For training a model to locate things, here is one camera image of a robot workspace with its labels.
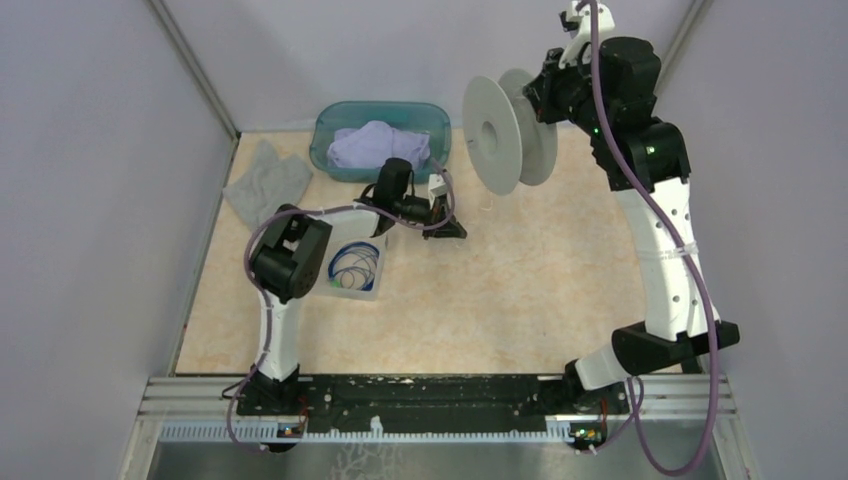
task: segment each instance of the white wall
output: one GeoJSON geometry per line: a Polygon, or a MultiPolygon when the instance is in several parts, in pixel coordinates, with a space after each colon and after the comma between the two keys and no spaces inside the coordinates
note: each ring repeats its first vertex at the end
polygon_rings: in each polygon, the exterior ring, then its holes
{"type": "Polygon", "coordinates": [[[845,478],[848,3],[715,2],[660,100],[767,479],[845,478]]]}
{"type": "Polygon", "coordinates": [[[115,478],[229,140],[140,0],[0,3],[0,478],[115,478]]]}
{"type": "MultiPolygon", "coordinates": [[[[461,122],[475,75],[538,73],[566,0],[167,0],[240,130],[305,128],[342,100],[424,101],[461,122]]],[[[690,0],[609,0],[665,52],[690,0]]]]}

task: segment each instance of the purple cloth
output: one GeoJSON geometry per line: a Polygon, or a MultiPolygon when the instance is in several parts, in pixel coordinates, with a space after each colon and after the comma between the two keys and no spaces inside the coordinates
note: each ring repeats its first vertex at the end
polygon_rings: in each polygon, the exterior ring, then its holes
{"type": "Polygon", "coordinates": [[[339,168],[380,168],[392,157],[402,158],[419,170],[430,158],[430,135],[404,132],[380,121],[360,129],[336,130],[327,158],[339,168]]]}

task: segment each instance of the metal floor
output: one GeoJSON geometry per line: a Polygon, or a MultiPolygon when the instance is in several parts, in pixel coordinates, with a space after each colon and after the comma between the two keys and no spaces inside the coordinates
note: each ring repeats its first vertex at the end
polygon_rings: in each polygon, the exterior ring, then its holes
{"type": "MultiPolygon", "coordinates": [[[[700,422],[645,422],[657,458],[676,467],[698,443],[700,422]]],[[[227,443],[160,443],[150,480],[468,480],[655,479],[631,427],[596,457],[575,456],[558,444],[308,444],[283,454],[255,454],[227,443]]],[[[725,478],[718,456],[709,455],[687,479],[725,478]]]]}

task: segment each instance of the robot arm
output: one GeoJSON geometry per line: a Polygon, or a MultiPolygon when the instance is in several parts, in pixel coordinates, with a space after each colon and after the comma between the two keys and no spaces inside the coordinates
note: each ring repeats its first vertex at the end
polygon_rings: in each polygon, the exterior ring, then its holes
{"type": "MultiPolygon", "coordinates": [[[[401,159],[389,159],[380,170],[377,183],[369,185],[355,204],[369,205],[405,220],[423,225],[434,225],[447,214],[447,187],[438,175],[431,175],[428,198],[407,195],[412,167],[401,159]]],[[[295,208],[283,205],[280,210],[295,208]]],[[[327,246],[384,235],[394,221],[377,213],[352,209],[320,216],[293,215],[287,222],[277,222],[265,231],[251,255],[250,265],[254,275],[269,295],[259,292],[260,324],[266,321],[266,311],[271,310],[271,342],[267,352],[265,328],[260,328],[260,349],[256,362],[257,377],[265,381],[283,382],[298,367],[297,328],[302,298],[309,293],[322,272],[327,246]]],[[[423,232],[425,239],[465,238],[466,231],[452,218],[446,225],[423,232]]]]}
{"type": "MultiPolygon", "coordinates": [[[[591,398],[592,390],[694,358],[707,353],[708,346],[702,300],[681,260],[688,254],[699,265],[689,215],[691,170],[686,146],[677,127],[653,115],[660,59],[645,40],[603,41],[602,100],[628,166],[668,214],[687,245],[685,252],[630,184],[600,131],[591,76],[581,58],[590,41],[591,12],[588,5],[579,10],[577,5],[572,2],[560,17],[566,31],[576,31],[574,40],[565,49],[548,51],[542,71],[523,93],[538,122],[570,121],[589,135],[592,155],[607,173],[633,234],[647,303],[645,321],[615,330],[609,344],[566,365],[566,391],[575,403],[581,403],[591,398]]],[[[611,34],[614,22],[606,6],[599,5],[598,12],[603,39],[611,34]]],[[[739,341],[735,324],[717,322],[716,331],[720,348],[739,341]]]]}

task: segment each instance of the aluminum frame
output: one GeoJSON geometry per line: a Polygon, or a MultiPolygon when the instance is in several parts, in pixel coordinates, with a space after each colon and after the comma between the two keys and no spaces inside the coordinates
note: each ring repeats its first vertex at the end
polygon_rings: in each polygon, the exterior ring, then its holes
{"type": "MultiPolygon", "coordinates": [[[[120,478],[143,480],[148,478],[154,453],[160,441],[218,442],[222,437],[228,400],[221,391],[238,381],[238,376],[209,377],[151,377],[139,407],[135,426],[124,458],[120,478]]],[[[561,378],[559,375],[543,377],[545,380],[561,378]]],[[[709,376],[706,374],[656,374],[642,377],[645,398],[642,419],[654,422],[693,422],[706,417],[709,399],[709,376]]],[[[626,415],[610,416],[610,421],[622,421],[626,415]]],[[[261,431],[269,424],[297,424],[294,416],[240,417],[233,415],[234,423],[245,433],[244,441],[262,441],[261,431]]],[[[548,433],[530,435],[515,433],[487,435],[399,435],[381,431],[306,435],[300,441],[321,443],[493,443],[493,442],[545,442],[562,439],[564,427],[570,422],[597,421],[597,415],[551,415],[546,417],[548,433]]],[[[725,478],[759,479],[750,448],[739,421],[736,403],[727,378],[719,383],[719,412],[713,430],[713,448],[718,453],[725,478]]]]}

